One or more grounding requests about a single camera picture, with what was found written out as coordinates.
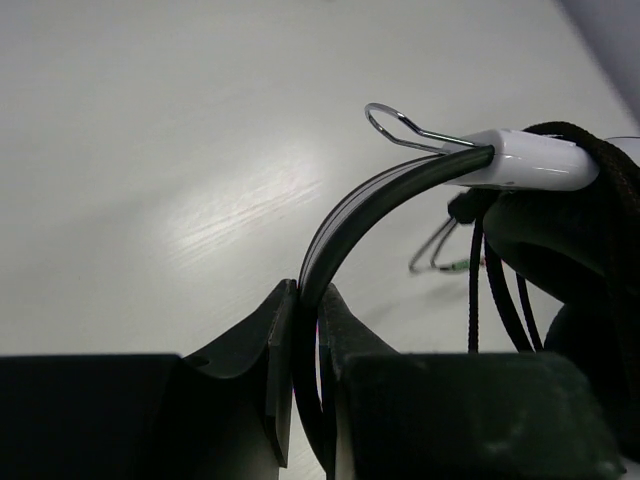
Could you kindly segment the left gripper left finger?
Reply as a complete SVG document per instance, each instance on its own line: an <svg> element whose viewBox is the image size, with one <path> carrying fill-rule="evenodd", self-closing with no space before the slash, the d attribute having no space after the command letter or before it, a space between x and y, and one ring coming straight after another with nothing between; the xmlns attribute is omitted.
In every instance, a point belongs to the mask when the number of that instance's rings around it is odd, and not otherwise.
<svg viewBox="0 0 640 480"><path fill-rule="evenodd" d="M293 388L292 324L297 285L282 280L245 319L185 358L203 389L187 452L199 468L284 468Z"/></svg>

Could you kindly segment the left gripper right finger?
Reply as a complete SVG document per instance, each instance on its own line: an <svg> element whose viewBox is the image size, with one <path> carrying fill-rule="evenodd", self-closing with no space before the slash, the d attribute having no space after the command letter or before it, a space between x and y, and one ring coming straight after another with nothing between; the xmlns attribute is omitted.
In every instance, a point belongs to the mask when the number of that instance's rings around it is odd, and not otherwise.
<svg viewBox="0 0 640 480"><path fill-rule="evenodd" d="M350 356L394 355L397 351L362 323L330 283L318 307L318 357L323 413L323 456L327 479L336 478L336 388Z"/></svg>

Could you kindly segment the black white headphones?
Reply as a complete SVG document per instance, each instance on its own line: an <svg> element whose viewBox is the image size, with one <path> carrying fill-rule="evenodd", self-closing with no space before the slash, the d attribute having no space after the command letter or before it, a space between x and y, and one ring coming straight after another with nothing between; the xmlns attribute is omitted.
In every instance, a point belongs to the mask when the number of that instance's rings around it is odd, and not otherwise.
<svg viewBox="0 0 640 480"><path fill-rule="evenodd" d="M473 226L467 349L350 356L335 479L623 477L639 456L638 140L554 121L422 131L417 148L334 207L301 266L293 387L320 465L324 293L376 223L451 183L463 192L426 246Z"/></svg>

